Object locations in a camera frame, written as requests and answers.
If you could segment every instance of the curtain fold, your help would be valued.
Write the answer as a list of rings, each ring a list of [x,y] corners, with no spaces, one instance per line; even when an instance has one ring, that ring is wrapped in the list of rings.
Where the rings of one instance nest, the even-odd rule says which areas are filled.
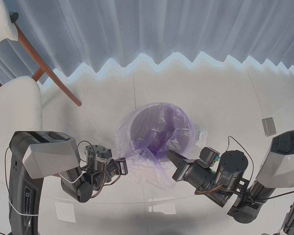
[[[156,64],[174,52],[192,62],[202,51],[221,62],[230,55],[294,65],[294,0],[4,2],[46,63],[65,76],[81,63],[98,72],[110,57],[126,67],[140,53]],[[18,42],[0,43],[2,84],[37,69]]]

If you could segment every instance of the trash bag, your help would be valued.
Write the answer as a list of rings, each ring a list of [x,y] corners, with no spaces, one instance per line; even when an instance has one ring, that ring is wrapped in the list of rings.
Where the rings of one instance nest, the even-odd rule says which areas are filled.
[[[152,103],[131,112],[115,132],[117,154],[127,160],[129,175],[164,190],[172,189],[176,167],[166,157],[169,149],[188,157],[195,129],[181,108]]]

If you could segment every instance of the purple plastic bag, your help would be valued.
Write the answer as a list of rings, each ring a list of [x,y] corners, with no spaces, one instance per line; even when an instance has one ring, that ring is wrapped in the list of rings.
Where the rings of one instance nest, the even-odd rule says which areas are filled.
[[[153,103],[131,112],[115,132],[119,158],[127,159],[129,174],[140,181],[169,190],[176,182],[175,166],[165,153],[171,149],[185,157],[192,151],[195,129],[187,115],[170,103]]]

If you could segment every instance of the cylindrical motor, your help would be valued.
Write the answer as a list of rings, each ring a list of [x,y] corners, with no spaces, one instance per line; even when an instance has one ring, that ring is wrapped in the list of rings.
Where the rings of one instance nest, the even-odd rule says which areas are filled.
[[[97,159],[93,159],[93,156],[95,158],[104,158],[107,149],[106,147],[103,147],[101,145],[93,145],[94,151],[90,145],[85,147],[85,154],[86,154],[86,165],[89,166],[93,170],[103,170],[104,168],[104,163],[98,161]]]
[[[214,180],[225,190],[236,190],[248,166],[248,159],[241,151],[226,151],[222,154]]]

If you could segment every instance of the trash bin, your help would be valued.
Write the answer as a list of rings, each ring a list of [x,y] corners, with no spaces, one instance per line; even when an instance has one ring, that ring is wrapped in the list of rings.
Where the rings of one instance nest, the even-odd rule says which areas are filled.
[[[129,174],[142,175],[154,186],[169,190],[175,166],[165,153],[171,149],[188,157],[195,129],[181,108],[170,103],[152,103],[131,112],[115,132],[118,156],[128,161]]]

